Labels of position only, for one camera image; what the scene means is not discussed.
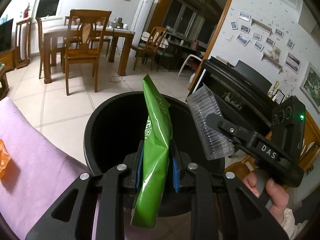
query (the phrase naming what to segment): photo frame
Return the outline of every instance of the photo frame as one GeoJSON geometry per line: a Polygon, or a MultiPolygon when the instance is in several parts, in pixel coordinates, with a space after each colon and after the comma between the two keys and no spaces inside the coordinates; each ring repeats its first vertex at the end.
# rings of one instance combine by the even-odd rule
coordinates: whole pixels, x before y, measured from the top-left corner
{"type": "Polygon", "coordinates": [[[239,18],[240,18],[240,19],[243,19],[243,20],[245,20],[245,21],[247,21],[247,22],[250,22],[251,15],[250,15],[250,14],[246,14],[246,13],[244,13],[244,12],[240,12],[239,18]]]}
{"type": "Polygon", "coordinates": [[[320,113],[320,73],[316,68],[309,62],[309,66],[305,77],[300,85],[301,91],[306,95],[308,100],[320,113]]]}
{"type": "Polygon", "coordinates": [[[264,46],[260,42],[256,42],[254,47],[259,51],[262,51],[264,48],[264,46]]]}
{"type": "Polygon", "coordinates": [[[287,42],[287,44],[286,44],[286,46],[287,46],[289,49],[292,49],[293,46],[294,46],[293,41],[289,39],[288,42],[287,42]]]}
{"type": "Polygon", "coordinates": [[[262,35],[260,35],[258,33],[253,33],[252,38],[257,40],[257,41],[261,41],[262,35]]]}
{"type": "Polygon", "coordinates": [[[267,38],[266,39],[266,44],[268,44],[269,46],[273,47],[275,45],[275,42],[272,39],[267,38]]]}
{"type": "Polygon", "coordinates": [[[250,40],[242,36],[242,34],[240,33],[239,36],[237,37],[237,41],[239,41],[243,46],[247,46],[250,40]]]}
{"type": "Polygon", "coordinates": [[[238,25],[236,22],[231,22],[231,27],[233,30],[237,30],[238,29],[238,25]]]}
{"type": "Polygon", "coordinates": [[[276,29],[275,35],[279,36],[280,38],[283,38],[283,32],[279,29],[276,29]]]}
{"type": "Polygon", "coordinates": [[[280,89],[278,89],[277,92],[275,93],[274,97],[276,97],[276,99],[274,101],[278,104],[281,104],[285,95],[284,95],[284,93],[282,93],[282,91],[280,89]]]}
{"type": "Polygon", "coordinates": [[[287,58],[285,59],[284,64],[292,69],[295,73],[299,72],[301,61],[298,60],[295,56],[291,53],[288,53],[287,58]]]}
{"type": "Polygon", "coordinates": [[[241,29],[240,29],[242,32],[244,33],[249,33],[250,32],[250,28],[247,27],[247,26],[244,26],[244,25],[241,25],[241,29]]]}

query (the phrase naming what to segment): orange wrapper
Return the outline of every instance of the orange wrapper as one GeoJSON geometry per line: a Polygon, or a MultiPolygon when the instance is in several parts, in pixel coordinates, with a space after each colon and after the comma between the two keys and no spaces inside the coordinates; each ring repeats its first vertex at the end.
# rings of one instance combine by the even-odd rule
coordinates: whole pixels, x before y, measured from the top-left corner
{"type": "Polygon", "coordinates": [[[11,157],[4,147],[4,143],[0,140],[0,179],[4,176],[5,168],[7,167],[11,157]]]}

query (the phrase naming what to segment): green snack bag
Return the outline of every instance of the green snack bag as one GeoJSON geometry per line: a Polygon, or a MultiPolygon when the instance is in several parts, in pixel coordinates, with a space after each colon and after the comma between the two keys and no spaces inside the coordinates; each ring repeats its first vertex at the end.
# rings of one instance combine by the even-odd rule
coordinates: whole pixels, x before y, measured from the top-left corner
{"type": "Polygon", "coordinates": [[[153,228],[167,177],[172,124],[170,105],[149,75],[144,77],[142,84],[149,117],[144,137],[142,188],[135,199],[131,225],[153,228]]]}

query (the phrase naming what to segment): stuffed animal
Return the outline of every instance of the stuffed animal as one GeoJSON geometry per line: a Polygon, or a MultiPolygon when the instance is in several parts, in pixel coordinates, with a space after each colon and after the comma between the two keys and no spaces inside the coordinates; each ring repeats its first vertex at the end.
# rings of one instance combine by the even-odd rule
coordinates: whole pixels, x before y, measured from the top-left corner
{"type": "Polygon", "coordinates": [[[279,62],[280,50],[278,47],[274,46],[272,51],[269,51],[270,57],[274,59],[274,61],[279,62]]]}

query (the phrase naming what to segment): wooden door frame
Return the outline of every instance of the wooden door frame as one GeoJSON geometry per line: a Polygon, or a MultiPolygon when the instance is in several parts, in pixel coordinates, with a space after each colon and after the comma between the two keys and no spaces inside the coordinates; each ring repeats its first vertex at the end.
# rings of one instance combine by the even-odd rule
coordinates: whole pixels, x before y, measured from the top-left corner
{"type": "MultiPolygon", "coordinates": [[[[198,82],[198,79],[200,77],[200,74],[202,73],[202,70],[203,70],[203,67],[202,67],[202,64],[204,62],[204,60],[208,59],[211,51],[212,51],[212,48],[217,40],[217,37],[220,33],[220,30],[222,28],[222,25],[223,25],[223,22],[224,20],[226,19],[226,16],[227,16],[227,13],[229,11],[229,7],[231,5],[231,1],[232,0],[227,0],[226,2],[226,5],[224,6],[224,9],[223,9],[223,12],[222,12],[222,15],[220,17],[220,20],[218,22],[218,25],[217,25],[217,28],[214,32],[214,34],[212,35],[212,38],[209,42],[209,45],[207,47],[207,50],[203,56],[203,59],[198,67],[198,70],[196,71],[196,75],[195,77],[193,78],[190,86],[189,86],[189,90],[191,90],[191,88],[193,87],[194,83],[195,82],[198,82]]],[[[151,21],[150,21],[150,24],[149,24],[149,28],[148,28],[148,32],[151,33],[152,29],[155,27],[155,26],[161,26],[162,24],[162,20],[167,12],[167,9],[170,5],[170,2],[171,0],[158,0],[158,3],[156,5],[156,8],[155,8],[155,11],[152,15],[152,18],[151,18],[151,21]]]]}

